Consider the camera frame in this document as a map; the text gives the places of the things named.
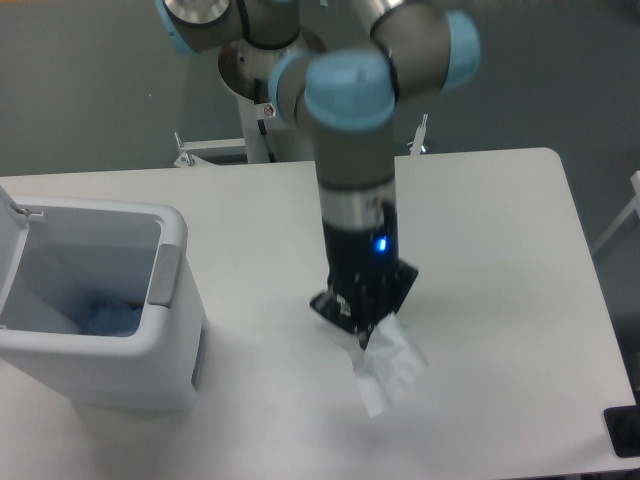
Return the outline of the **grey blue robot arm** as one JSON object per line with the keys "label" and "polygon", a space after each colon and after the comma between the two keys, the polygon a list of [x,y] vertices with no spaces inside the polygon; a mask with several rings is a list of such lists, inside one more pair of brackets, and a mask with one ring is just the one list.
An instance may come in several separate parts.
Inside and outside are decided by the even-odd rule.
{"label": "grey blue robot arm", "polygon": [[313,148],[329,274],[310,305],[366,346],[418,275],[399,256],[394,110],[476,74],[475,23],[428,1],[358,1],[366,42],[322,52],[304,40],[295,1],[160,1],[156,9],[181,53],[246,45],[275,56],[238,71]]}

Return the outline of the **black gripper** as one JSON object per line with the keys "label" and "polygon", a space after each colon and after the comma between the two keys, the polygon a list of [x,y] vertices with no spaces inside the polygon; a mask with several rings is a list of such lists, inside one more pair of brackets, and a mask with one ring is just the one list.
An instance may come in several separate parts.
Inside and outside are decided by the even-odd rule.
{"label": "black gripper", "polygon": [[[324,320],[357,339],[361,350],[389,314],[397,314],[419,270],[399,258],[395,209],[385,209],[383,223],[364,230],[346,230],[322,221],[329,265],[326,290],[313,296],[310,307]],[[375,282],[373,312],[357,299],[362,285]]]}

